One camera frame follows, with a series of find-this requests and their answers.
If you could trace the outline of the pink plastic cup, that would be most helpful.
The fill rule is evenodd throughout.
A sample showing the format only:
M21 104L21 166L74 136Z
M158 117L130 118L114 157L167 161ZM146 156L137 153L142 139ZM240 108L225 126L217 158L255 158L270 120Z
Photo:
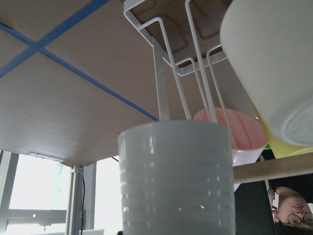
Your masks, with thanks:
M236 145L232 149L233 166L252 164L257 161L268 139L261 124L254 118L226 109L226 117L222 108L216 108L218 124L227 126L229 121Z

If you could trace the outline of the seated operator in black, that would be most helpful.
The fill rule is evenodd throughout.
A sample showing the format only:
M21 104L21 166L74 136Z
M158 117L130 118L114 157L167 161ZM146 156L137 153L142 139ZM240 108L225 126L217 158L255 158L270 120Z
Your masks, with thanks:
M313 202L311 183L305 180L276 179L269 181L268 197L278 235L311 235Z

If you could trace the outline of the pale yellow plastic cup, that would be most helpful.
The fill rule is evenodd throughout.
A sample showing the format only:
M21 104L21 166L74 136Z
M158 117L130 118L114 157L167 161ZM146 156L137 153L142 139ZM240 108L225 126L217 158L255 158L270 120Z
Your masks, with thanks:
M313 143L313 3L235 0L220 31L231 66L268 129Z

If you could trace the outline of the yellow-green plastic cup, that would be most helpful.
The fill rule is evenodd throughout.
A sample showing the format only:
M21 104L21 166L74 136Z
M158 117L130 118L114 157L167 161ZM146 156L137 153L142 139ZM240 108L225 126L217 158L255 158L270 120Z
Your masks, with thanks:
M291 157L291 156L297 156L301 154L307 154L313 152L312 146L296 146L291 145L286 142L283 142L279 140L277 137L275 137L267 125L265 124L262 116L259 114L258 109L256 108L254 102L252 102L252 105L256 111L258 120L265 132L265 135L268 139L268 143L271 147L272 152L274 153L275 158L284 158L284 157Z

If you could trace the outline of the grey plastic cup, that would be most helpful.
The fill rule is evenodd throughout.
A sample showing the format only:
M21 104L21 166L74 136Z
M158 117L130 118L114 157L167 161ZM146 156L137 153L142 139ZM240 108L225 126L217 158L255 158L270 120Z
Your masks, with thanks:
M234 176L229 131L172 120L118 137L123 233L233 235Z

